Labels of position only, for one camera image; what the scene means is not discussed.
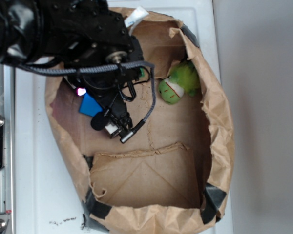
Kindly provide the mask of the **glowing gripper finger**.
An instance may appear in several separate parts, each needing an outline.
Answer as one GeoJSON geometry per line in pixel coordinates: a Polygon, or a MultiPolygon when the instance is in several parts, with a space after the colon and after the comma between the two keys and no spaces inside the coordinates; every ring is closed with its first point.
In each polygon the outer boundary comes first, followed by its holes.
{"type": "Polygon", "coordinates": [[[76,95],[77,95],[77,96],[83,96],[83,95],[85,95],[86,93],[87,93],[87,91],[86,91],[86,89],[83,88],[83,87],[78,87],[78,88],[76,89],[76,95]]]}

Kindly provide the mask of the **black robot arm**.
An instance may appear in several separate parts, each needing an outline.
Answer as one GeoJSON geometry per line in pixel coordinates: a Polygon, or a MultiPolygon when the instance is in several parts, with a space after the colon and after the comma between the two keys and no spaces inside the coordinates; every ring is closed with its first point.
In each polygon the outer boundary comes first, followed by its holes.
{"type": "Polygon", "coordinates": [[[136,97],[143,60],[123,16],[105,0],[0,0],[0,63],[52,74],[94,96],[136,97]]]}

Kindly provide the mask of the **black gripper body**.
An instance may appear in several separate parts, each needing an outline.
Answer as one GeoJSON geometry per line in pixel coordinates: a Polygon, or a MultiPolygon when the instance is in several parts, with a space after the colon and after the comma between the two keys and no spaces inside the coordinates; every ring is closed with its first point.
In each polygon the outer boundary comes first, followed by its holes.
{"type": "Polygon", "coordinates": [[[97,102],[108,102],[115,97],[123,101],[132,102],[136,98],[134,86],[143,83],[145,77],[139,79],[139,68],[144,60],[143,52],[136,37],[131,37],[134,51],[126,59],[128,66],[117,63],[116,68],[106,66],[85,69],[76,75],[64,76],[67,83],[74,86],[74,89],[83,87],[87,93],[97,102]]]}

